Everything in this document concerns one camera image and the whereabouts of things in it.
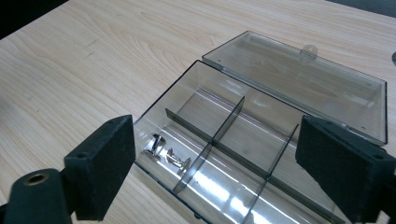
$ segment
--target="small metal part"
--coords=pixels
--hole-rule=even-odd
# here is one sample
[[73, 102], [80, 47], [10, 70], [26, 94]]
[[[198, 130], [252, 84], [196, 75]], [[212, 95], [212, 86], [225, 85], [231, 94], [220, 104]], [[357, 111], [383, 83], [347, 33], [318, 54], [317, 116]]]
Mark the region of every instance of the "small metal part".
[[46, 181], [49, 177], [49, 174], [42, 173], [42, 174], [36, 174], [29, 176], [25, 181], [23, 181], [23, 184], [26, 186], [33, 186], [37, 184], [41, 184], [44, 181]]
[[153, 138], [148, 143], [148, 145], [145, 146], [143, 151], [145, 151], [146, 153], [148, 153], [153, 157], [158, 157], [160, 155], [161, 150], [163, 150], [163, 145], [166, 141], [162, 136], [160, 136], [157, 133], [153, 133], [152, 137]]
[[174, 154], [171, 147], [168, 149], [168, 153], [166, 154], [166, 160], [178, 167], [178, 175], [181, 175], [186, 169], [188, 169], [191, 163], [191, 158], [187, 158], [185, 161], [183, 161]]

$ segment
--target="screw hole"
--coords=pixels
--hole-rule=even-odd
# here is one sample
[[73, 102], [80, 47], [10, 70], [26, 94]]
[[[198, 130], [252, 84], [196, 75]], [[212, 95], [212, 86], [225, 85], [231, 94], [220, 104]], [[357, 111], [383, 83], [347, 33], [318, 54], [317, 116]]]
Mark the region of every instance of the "screw hole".
[[88, 156], [88, 155], [87, 155], [86, 152], [80, 152], [80, 153], [77, 154], [77, 158], [79, 158], [79, 159], [84, 159], [84, 158], [86, 158], [87, 156]]
[[392, 55], [392, 61], [396, 65], [396, 52], [394, 52]]
[[37, 174], [32, 175], [24, 181], [24, 185], [33, 186], [37, 184], [41, 184], [49, 178], [48, 174]]
[[381, 155], [374, 155], [374, 158], [379, 159], [379, 160], [384, 159]]

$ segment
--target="plastic divider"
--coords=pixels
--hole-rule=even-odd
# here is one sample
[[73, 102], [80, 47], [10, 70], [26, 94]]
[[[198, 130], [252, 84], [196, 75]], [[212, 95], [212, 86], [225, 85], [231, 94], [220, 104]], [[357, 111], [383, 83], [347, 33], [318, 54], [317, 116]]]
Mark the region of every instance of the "plastic divider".
[[[245, 97], [238, 102], [238, 104], [233, 108], [231, 114], [227, 117], [227, 119], [222, 123], [220, 128], [216, 131], [215, 135], [209, 140], [208, 144], [204, 148], [204, 150], [200, 153], [200, 155], [195, 159], [192, 163], [189, 170], [180, 178], [180, 180], [175, 185], [173, 192], [175, 194], [180, 193], [184, 188], [186, 188], [187, 184], [190, 182], [195, 173], [202, 166], [210, 151], [212, 150], [212, 142], [219, 141], [222, 136], [227, 132], [230, 126], [233, 124], [233, 121], [238, 117], [239, 113], [242, 110], [243, 104], [245, 102]], [[202, 136], [203, 139], [207, 138], [207, 134], [194, 127], [192, 124], [177, 116], [175, 113], [172, 113], [169, 109], [165, 109], [166, 114], [174, 119], [175, 122], [178, 122], [180, 125], [186, 125], [185, 128], [191, 131], [192, 133], [198, 133], [198, 136]]]
[[318, 203], [315, 203], [308, 197], [304, 196], [301, 192], [293, 189], [289, 185], [283, 183], [281, 180], [274, 176], [270, 176], [268, 178], [268, 182], [274, 185], [277, 189], [282, 190], [284, 193], [288, 194], [291, 198], [295, 199], [297, 202], [303, 204], [305, 207], [309, 208], [316, 214], [325, 218], [331, 223], [345, 223], [343, 219], [333, 214], [331, 211], [326, 208], [320, 206]]
[[276, 159], [274, 160], [274, 163], [273, 163], [272, 167], [270, 168], [270, 171], [267, 173], [267, 176], [264, 178], [264, 179], [265, 179], [265, 182], [264, 182], [264, 184], [262, 185], [262, 188], [260, 189], [260, 192], [257, 194], [256, 198], [254, 199], [254, 202], [253, 202], [253, 204], [250, 206], [250, 208], [249, 208], [249, 210], [248, 210], [248, 212], [247, 212], [247, 215], [245, 216], [245, 219], [244, 219], [244, 221], [243, 221], [242, 223], [247, 223], [247, 221], [248, 221], [248, 216], [249, 216], [251, 210], [253, 209], [254, 205], [255, 205], [256, 202], [257, 202], [257, 200], [259, 200], [260, 195], [262, 194], [262, 191], [264, 190], [264, 188], [265, 188], [267, 182], [269, 181], [269, 179], [270, 179], [270, 177], [271, 177], [271, 175], [272, 175], [272, 172], [275, 170], [277, 163], [279, 162], [280, 158], [282, 157], [283, 153], [285, 152], [286, 147], [288, 147], [289, 142], [290, 142], [291, 138], [294, 136], [294, 133], [296, 132], [298, 126], [299, 126], [299, 125], [297, 124], [297, 125], [294, 127], [293, 131], [292, 131], [291, 134], [288, 136], [287, 141], [286, 141], [285, 144], [283, 145], [282, 149], [279, 151], [279, 154], [277, 155]]
[[213, 147], [216, 147], [220, 152], [224, 153], [226, 156], [230, 157], [231, 159], [238, 162], [242, 166], [248, 168], [249, 171], [251, 171], [253, 174], [261, 176], [264, 179], [269, 175], [269, 173], [264, 171], [261, 167], [247, 160], [246, 158], [242, 157], [241, 155], [239, 155], [229, 147], [223, 145], [219, 140], [213, 139], [213, 141], [211, 141], [211, 137], [209, 136], [209, 134], [201, 131], [200, 129], [198, 129], [197, 127], [195, 127], [194, 125], [192, 125], [191, 123], [180, 117], [179, 115], [175, 114], [174, 112], [172, 112], [167, 108], [165, 110], [166, 110], [166, 115], [168, 116], [169, 119], [178, 123], [179, 125], [187, 129], [191, 133], [197, 135], [201, 139], [205, 140], [206, 142], [208, 143], [210, 142]]

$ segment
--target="transparent lid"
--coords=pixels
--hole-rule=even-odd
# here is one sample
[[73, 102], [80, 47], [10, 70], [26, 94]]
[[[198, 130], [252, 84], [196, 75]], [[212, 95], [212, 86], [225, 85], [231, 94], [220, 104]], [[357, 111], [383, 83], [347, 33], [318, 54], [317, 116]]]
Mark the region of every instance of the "transparent lid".
[[286, 104], [385, 145], [386, 81], [317, 57], [317, 53], [313, 45], [297, 49], [245, 32], [204, 55], [203, 61]]

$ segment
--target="wood grain surface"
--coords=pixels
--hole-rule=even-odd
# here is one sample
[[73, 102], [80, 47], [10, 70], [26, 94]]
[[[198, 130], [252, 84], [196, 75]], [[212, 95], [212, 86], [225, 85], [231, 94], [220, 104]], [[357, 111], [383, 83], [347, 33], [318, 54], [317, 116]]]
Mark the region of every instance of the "wood grain surface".
[[[108, 119], [134, 120], [195, 60], [251, 30], [388, 82], [396, 156], [396, 19], [321, 0], [71, 0], [0, 40], [0, 203]], [[379, 223], [387, 218], [382, 216]], [[104, 223], [195, 223], [134, 166]]]

